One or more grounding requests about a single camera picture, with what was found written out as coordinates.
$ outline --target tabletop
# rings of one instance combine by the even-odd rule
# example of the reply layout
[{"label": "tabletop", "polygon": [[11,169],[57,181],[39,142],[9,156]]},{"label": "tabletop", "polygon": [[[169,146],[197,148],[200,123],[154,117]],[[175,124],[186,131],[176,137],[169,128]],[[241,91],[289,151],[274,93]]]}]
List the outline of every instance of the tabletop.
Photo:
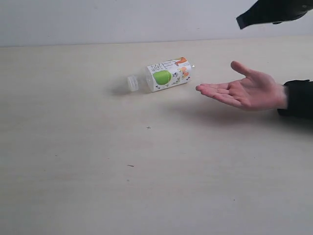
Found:
[{"label": "tabletop", "polygon": [[[313,37],[0,48],[3,235],[312,234],[313,126],[195,91],[313,76]],[[185,56],[191,81],[129,93]]]}]

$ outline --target lying bottle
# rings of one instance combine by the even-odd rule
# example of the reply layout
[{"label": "lying bottle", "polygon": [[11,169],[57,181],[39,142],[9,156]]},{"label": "lying bottle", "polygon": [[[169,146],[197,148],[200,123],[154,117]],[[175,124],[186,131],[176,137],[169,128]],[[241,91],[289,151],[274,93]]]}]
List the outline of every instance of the lying bottle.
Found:
[{"label": "lying bottle", "polygon": [[128,87],[131,92],[135,92],[139,88],[156,92],[184,84],[190,80],[194,67],[185,57],[149,65],[145,67],[145,76],[127,77]]}]

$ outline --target open palm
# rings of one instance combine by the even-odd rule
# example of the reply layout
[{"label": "open palm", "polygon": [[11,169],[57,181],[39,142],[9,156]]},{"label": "open palm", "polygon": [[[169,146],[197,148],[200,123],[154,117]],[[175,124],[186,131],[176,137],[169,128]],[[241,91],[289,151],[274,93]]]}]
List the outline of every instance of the open palm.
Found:
[{"label": "open palm", "polygon": [[202,95],[244,110],[285,108],[284,87],[263,72],[251,70],[233,61],[231,67],[245,78],[229,83],[201,84],[196,90]]}]

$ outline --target white bottle cap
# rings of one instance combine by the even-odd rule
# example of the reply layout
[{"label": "white bottle cap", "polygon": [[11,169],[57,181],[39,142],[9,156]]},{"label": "white bottle cap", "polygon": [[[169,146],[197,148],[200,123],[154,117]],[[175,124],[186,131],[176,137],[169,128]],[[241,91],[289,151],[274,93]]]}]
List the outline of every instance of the white bottle cap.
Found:
[{"label": "white bottle cap", "polygon": [[139,89],[138,78],[134,75],[127,77],[128,88],[131,92]]}]

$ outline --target black sleeve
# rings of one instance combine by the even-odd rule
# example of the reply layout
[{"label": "black sleeve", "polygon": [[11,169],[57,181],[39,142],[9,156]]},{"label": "black sleeve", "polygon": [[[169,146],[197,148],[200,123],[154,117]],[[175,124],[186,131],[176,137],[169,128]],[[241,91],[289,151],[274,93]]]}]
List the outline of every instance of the black sleeve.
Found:
[{"label": "black sleeve", "polygon": [[279,115],[313,119],[313,82],[294,80],[286,82],[288,108],[278,109]]}]

